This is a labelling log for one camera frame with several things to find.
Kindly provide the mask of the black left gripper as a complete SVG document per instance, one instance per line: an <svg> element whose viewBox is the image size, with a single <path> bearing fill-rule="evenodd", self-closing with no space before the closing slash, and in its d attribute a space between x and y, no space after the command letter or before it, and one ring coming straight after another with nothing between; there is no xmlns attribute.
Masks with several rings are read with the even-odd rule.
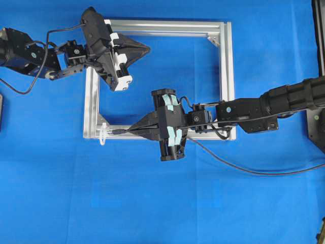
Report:
<svg viewBox="0 0 325 244"><path fill-rule="evenodd" d="M112 32L104 17L93 7L83 12L81 23L89 65L112 91L128 89L133 78L127 68L148 54L150 47L122 33Z"/></svg>

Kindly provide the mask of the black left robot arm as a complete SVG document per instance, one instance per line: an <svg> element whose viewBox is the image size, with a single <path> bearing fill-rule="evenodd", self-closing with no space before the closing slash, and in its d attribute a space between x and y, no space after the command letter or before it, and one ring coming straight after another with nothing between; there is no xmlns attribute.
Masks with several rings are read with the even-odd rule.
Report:
<svg viewBox="0 0 325 244"><path fill-rule="evenodd" d="M86 9L79 25L86 44L75 40L57 46L33 40L28 34L12 28L1 29L1 66L34 79L56 80L94 71L112 91L128 89L133 78L128 67L150 52L150 47L112 30L110 23L93 7Z"/></svg>

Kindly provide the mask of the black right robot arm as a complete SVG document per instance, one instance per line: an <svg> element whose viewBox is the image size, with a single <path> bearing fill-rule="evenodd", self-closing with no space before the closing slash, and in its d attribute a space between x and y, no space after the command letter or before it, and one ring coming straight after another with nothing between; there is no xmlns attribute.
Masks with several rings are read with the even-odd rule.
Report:
<svg viewBox="0 0 325 244"><path fill-rule="evenodd" d="M196 133L216 133L221 139L230 136L239 125L246 133L278 129L278 119L303 110L324 107L324 77L271 89L258 98L193 104L185 112L173 89L151 93L154 111L128 128L128 132L159 142L162 161L184 158L189 129Z"/></svg>

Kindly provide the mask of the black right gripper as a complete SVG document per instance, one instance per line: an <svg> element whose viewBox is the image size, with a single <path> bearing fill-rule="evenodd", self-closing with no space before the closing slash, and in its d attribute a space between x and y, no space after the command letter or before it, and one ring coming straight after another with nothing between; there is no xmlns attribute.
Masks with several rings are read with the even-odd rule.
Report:
<svg viewBox="0 0 325 244"><path fill-rule="evenodd" d="M159 140L160 160L173 161L185 157L188 129L182 104L173 89L159 89L151 92L155 111L145 115L133 124L131 134L148 140Z"/></svg>

